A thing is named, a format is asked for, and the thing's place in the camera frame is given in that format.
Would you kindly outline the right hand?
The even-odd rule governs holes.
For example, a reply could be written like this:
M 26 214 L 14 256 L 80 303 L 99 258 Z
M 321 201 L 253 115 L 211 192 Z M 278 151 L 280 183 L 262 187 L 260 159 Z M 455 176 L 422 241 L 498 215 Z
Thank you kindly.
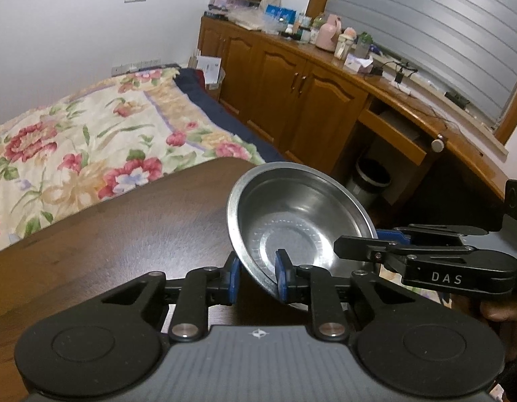
M 453 295 L 452 308 L 490 326 L 506 348 L 506 360 L 517 356 L 517 300 L 479 302 Z

